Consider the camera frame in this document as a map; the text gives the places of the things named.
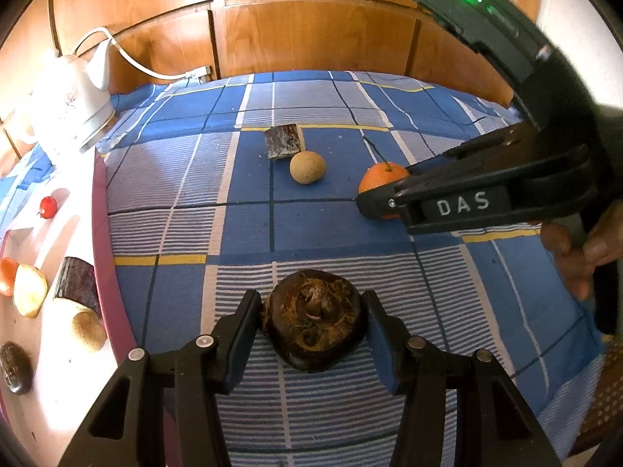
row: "kettle spout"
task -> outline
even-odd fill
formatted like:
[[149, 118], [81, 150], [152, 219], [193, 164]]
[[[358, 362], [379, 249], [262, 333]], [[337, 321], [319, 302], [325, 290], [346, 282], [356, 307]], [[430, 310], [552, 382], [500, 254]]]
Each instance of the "kettle spout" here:
[[86, 74], [91, 79], [93, 85], [101, 91], [108, 89], [110, 80], [110, 62], [108, 61], [110, 43], [110, 39], [100, 42], [91, 61], [86, 65]]

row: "white lettering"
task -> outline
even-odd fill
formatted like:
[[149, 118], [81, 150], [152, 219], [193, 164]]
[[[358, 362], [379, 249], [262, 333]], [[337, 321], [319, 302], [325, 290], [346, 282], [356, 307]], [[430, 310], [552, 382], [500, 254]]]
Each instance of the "white lettering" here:
[[467, 212], [469, 212], [472, 209], [470, 209], [469, 205], [467, 205], [467, 202], [463, 197], [459, 197], [459, 210], [457, 212], [460, 213], [462, 210], [466, 210]]
[[438, 200], [437, 206], [439, 207], [439, 213], [441, 216], [447, 216], [450, 213], [450, 204], [445, 200]]
[[483, 210], [489, 207], [489, 201], [485, 198], [485, 192], [479, 191], [473, 197], [476, 202], [479, 204], [478, 209]]

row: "striped tablecloth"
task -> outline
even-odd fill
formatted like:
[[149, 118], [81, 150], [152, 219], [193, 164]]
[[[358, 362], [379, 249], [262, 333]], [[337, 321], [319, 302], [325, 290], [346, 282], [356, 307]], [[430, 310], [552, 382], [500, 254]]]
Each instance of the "striped tablecloth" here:
[[[353, 201], [378, 160], [364, 135], [407, 165], [515, 123], [514, 111], [408, 77], [341, 71], [149, 85], [113, 101], [120, 119], [98, 148], [137, 344], [177, 349], [210, 332], [247, 288], [265, 298], [300, 268], [335, 272], [376, 290], [390, 314], [441, 349], [490, 349], [566, 456], [603, 347], [538, 232], [512, 225], [410, 237], [399, 220], [365, 219]], [[320, 182], [298, 185], [287, 162], [268, 161], [262, 130], [283, 123], [300, 124], [307, 149], [325, 158]], [[0, 181], [1, 228], [48, 173], [35, 148]], [[404, 399], [378, 381], [365, 341], [310, 375], [258, 333], [241, 385], [218, 402], [234, 465], [384, 466]], [[446, 417], [443, 465], [451, 465], [453, 392]]]

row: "wooden wall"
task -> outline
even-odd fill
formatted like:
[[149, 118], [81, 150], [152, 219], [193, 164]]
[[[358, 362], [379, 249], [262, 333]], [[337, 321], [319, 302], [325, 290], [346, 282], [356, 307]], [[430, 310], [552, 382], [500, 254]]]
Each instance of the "wooden wall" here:
[[[535, 19], [540, 0], [513, 0]], [[165, 74], [207, 65], [211, 78], [291, 69], [372, 70], [418, 77], [507, 104], [508, 85], [411, 0], [34, 0], [0, 48], [0, 119], [32, 88], [46, 48], [67, 54], [106, 26], [140, 63]], [[88, 39], [89, 58], [103, 40]], [[155, 79], [111, 49], [111, 91]], [[13, 125], [24, 124], [14, 118]], [[19, 152], [9, 121], [5, 130]], [[10, 149], [0, 136], [2, 149]], [[5, 165], [0, 162], [0, 173]]]

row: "orange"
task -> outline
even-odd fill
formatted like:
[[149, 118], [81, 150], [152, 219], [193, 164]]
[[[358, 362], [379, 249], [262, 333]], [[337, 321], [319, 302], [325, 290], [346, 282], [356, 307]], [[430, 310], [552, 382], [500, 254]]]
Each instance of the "orange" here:
[[[390, 182], [398, 181], [399, 179], [409, 175], [409, 171], [406, 168], [396, 165], [395, 163], [376, 163], [376, 165], [371, 166], [363, 175], [363, 179], [361, 179], [361, 182], [359, 183], [359, 193], [363, 193], [364, 191], [368, 191], [373, 188], [378, 188], [379, 186], [389, 184]], [[398, 214], [392, 214], [389, 216], [383, 216], [383, 219], [398, 217]]]

